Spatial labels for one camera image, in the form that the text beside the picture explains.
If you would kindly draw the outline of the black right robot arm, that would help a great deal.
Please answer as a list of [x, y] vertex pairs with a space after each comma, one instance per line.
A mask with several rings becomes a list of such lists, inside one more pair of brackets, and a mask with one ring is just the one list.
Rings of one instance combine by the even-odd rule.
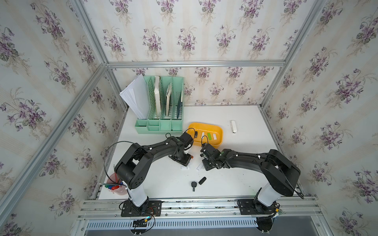
[[242, 215], [269, 215], [274, 217], [280, 210], [277, 200], [281, 196], [292, 197], [295, 193], [301, 171], [281, 152], [271, 149], [266, 153], [246, 153], [232, 149], [218, 150], [209, 142], [201, 141], [202, 163], [206, 171], [212, 169], [241, 168], [264, 174], [268, 181], [252, 200], [238, 200]]

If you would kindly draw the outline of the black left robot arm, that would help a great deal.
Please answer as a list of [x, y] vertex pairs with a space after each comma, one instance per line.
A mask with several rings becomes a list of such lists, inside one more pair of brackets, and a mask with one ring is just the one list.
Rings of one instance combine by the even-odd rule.
[[181, 136], [169, 136], [162, 142], [141, 146], [129, 142], [130, 147], [114, 167], [114, 173], [121, 185], [126, 187], [129, 201], [133, 207], [141, 208], [147, 205], [149, 198], [145, 193], [143, 182], [154, 161], [164, 157], [188, 166], [192, 155], [187, 153], [194, 144], [194, 138], [185, 131]]

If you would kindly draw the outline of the black oval usb drive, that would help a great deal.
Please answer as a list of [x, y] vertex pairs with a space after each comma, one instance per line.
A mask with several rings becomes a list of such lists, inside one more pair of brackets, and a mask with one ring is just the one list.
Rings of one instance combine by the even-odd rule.
[[206, 177], [203, 177], [198, 183], [199, 185], [202, 185], [207, 180]]

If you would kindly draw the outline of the yellow plastic storage box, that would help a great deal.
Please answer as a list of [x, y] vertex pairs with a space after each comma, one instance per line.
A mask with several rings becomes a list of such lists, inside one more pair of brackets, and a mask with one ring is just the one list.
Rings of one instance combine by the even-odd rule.
[[223, 129], [219, 126], [204, 123], [191, 123], [186, 131], [193, 140], [194, 146], [209, 143], [218, 148], [222, 144]]

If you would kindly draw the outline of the white eraser stick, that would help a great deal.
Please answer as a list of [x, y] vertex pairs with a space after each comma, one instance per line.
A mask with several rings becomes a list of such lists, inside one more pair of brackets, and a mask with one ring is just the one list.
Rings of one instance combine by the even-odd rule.
[[233, 134], [236, 134], [236, 133], [237, 133], [237, 125], [236, 125], [236, 121], [232, 120], [230, 123], [231, 123], [231, 130], [232, 130], [232, 133], [233, 133]]

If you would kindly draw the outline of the beige notebook in organizer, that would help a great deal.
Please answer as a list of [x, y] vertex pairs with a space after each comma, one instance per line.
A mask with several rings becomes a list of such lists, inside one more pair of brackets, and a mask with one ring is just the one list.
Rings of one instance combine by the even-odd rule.
[[165, 106], [165, 116], [168, 117], [170, 109], [170, 98], [172, 93], [172, 83], [169, 83], [166, 91], [166, 106]]

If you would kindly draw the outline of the green desk file organizer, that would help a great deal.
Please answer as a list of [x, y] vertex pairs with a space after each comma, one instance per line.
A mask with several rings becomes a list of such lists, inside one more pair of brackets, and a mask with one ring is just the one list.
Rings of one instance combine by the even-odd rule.
[[184, 78], [144, 76], [150, 110], [146, 119], [137, 119], [138, 134], [179, 134], [183, 130]]

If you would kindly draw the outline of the pink pen cup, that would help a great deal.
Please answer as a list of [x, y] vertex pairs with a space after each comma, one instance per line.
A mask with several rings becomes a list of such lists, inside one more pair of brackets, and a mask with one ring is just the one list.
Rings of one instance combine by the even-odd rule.
[[107, 179], [106, 183], [104, 184], [104, 187], [108, 189], [110, 192], [120, 196], [124, 196], [128, 193], [126, 186], [123, 185], [121, 179], [118, 177], [116, 173], [110, 175], [110, 178]]

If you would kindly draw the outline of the white paper stack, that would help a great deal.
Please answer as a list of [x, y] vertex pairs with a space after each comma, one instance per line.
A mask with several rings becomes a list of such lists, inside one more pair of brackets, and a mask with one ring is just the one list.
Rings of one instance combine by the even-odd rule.
[[136, 76], [119, 95], [137, 115], [138, 119], [148, 119], [151, 106], [147, 83], [142, 75]]

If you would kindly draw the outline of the white book in organizer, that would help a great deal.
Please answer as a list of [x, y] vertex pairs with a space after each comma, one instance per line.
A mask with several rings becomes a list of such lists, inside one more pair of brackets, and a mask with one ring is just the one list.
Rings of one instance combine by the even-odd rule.
[[161, 101], [160, 101], [160, 77], [159, 76], [155, 76], [154, 95], [155, 95], [155, 104], [156, 104], [156, 115], [157, 115], [157, 118], [160, 119]]

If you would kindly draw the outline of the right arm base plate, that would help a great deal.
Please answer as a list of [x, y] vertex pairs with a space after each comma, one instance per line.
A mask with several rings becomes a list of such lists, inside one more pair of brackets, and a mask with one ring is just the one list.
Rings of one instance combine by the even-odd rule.
[[280, 204], [276, 201], [270, 206], [265, 206], [256, 199], [240, 199], [237, 205], [242, 215], [272, 215], [279, 211]]

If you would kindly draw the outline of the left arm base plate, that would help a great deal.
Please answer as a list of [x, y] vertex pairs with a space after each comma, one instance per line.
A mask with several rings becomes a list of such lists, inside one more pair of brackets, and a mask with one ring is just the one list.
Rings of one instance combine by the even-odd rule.
[[162, 201], [147, 200], [141, 206], [135, 206], [131, 200], [125, 200], [119, 205], [121, 217], [160, 216]]

